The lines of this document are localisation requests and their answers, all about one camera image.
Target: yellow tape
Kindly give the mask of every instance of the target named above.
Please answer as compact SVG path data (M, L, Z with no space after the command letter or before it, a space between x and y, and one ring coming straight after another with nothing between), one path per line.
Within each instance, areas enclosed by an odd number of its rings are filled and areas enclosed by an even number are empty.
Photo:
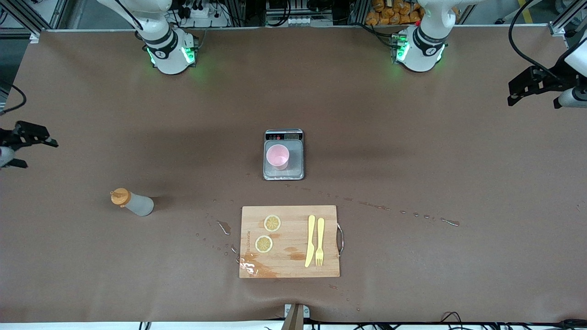
M520 8L526 3L526 0L518 0L519 6ZM526 22L526 24L532 24L532 16L530 16L530 11L529 10L524 10L522 12L522 16L524 17L524 22Z

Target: bottle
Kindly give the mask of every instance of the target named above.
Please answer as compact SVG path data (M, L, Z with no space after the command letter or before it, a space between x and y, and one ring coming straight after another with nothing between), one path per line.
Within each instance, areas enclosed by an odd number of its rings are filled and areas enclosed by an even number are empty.
M144 217L153 211L155 204L153 200L137 194L133 194L124 188L118 188L110 192L112 203L131 210L136 215Z

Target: cutting board handle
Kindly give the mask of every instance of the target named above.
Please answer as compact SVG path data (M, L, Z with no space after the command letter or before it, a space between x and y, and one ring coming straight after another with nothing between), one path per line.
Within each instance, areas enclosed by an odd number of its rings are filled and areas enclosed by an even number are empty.
M340 231L340 244L338 240L338 231ZM342 250L345 249L345 233L342 231L340 224L336 224L336 248L338 249L338 256L340 257Z

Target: orange bottle cap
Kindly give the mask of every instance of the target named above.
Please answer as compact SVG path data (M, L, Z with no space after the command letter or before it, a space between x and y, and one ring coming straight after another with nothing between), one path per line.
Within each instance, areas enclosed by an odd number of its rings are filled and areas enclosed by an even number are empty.
M118 188L110 192L110 199L116 205L126 205L130 201L130 191L124 188Z

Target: lemon slice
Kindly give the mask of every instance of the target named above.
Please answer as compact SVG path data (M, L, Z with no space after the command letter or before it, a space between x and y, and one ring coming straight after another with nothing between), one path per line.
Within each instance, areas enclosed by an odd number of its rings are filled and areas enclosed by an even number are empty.
M267 229L267 231L270 232L274 232L277 231L277 229L279 229L281 227L281 219L277 216L277 215L268 215L267 218L265 218L265 229Z
M255 241L255 248L261 253L267 253L273 247L273 240L267 235L259 236Z

